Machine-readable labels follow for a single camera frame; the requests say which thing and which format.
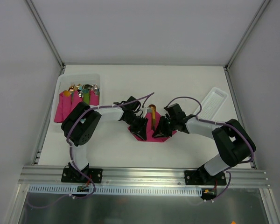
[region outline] white table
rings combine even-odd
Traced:
[[[98,73],[101,78],[101,105],[155,94],[146,106],[155,104],[164,115],[167,103],[178,96],[192,96],[200,102],[212,87],[229,94],[214,120],[237,118],[223,67],[201,66],[133,66],[67,65],[65,73]],[[197,103],[189,99],[176,101],[186,112],[194,113]],[[121,122],[99,123],[90,139],[87,158],[90,166],[197,168],[218,154],[215,142],[196,134],[177,133],[164,143],[137,141]],[[61,129],[50,125],[39,165],[65,166],[70,160],[69,146]],[[240,164],[237,168],[251,168]]]

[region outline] black mounting plate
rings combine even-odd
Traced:
[[[91,179],[94,183],[101,183],[102,177],[103,177],[103,170],[102,169],[96,169],[96,168],[90,168],[87,173],[88,176],[91,175]],[[86,183],[87,179],[84,178],[82,180],[78,180],[74,178],[74,176],[71,173],[71,170],[69,168],[64,168],[61,176],[61,182],[62,183]]]
[[[217,186],[225,186],[227,184],[226,182],[226,176],[224,172],[220,172],[217,175],[213,176],[213,179],[204,183],[202,179],[200,178],[193,178],[194,173],[196,170],[185,170],[185,183],[186,185],[216,185],[217,180]]]

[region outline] pink napkin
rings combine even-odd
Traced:
[[[63,122],[63,92],[59,94],[59,103],[57,106],[54,122],[55,123]]]
[[[71,108],[70,108],[70,111],[72,112],[73,109],[78,105],[78,103],[82,102],[82,98],[80,98],[78,96],[78,91],[74,91],[74,94],[73,94],[73,99],[72,99],[72,102],[71,102]]]
[[[148,119],[148,122],[147,122],[147,126],[146,126],[146,137],[147,137],[147,140],[146,141],[151,141],[151,142],[164,142],[166,141],[167,139],[169,138],[153,138],[153,134],[154,134],[154,130],[151,129],[151,113],[147,113],[145,118]],[[154,127],[157,128],[158,124],[159,124],[159,121],[160,121],[160,114],[156,111],[155,112],[155,125]],[[138,141],[143,141],[141,138],[137,137],[136,135],[133,135]]]
[[[99,97],[94,94],[94,91],[89,91],[90,93],[90,100],[89,105],[97,106],[99,105]]]
[[[62,108],[63,120],[65,120],[67,116],[70,114],[70,109],[71,109],[71,96],[69,97],[63,96],[63,108]]]

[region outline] white basket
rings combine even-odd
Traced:
[[[198,117],[205,120],[212,120],[227,98],[228,94],[226,92],[217,87],[212,88],[201,103],[202,111]],[[199,110],[200,107],[195,110],[194,114],[197,114]]]
[[[74,83],[75,85],[78,84],[96,84],[98,87],[100,86],[99,74],[90,74],[90,73],[66,73],[58,77],[57,84],[54,93],[54,99],[52,104],[52,111],[51,111],[51,120],[50,123],[55,126],[61,126],[61,123],[55,123],[54,118],[57,110],[57,106],[59,103],[59,94],[64,90],[68,90],[70,84]]]

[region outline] gray floor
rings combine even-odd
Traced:
[[[43,206],[58,197],[33,193],[29,202]],[[200,200],[182,196],[66,197],[47,209],[25,206],[20,224],[268,224],[258,189],[229,189],[214,203],[195,205]]]

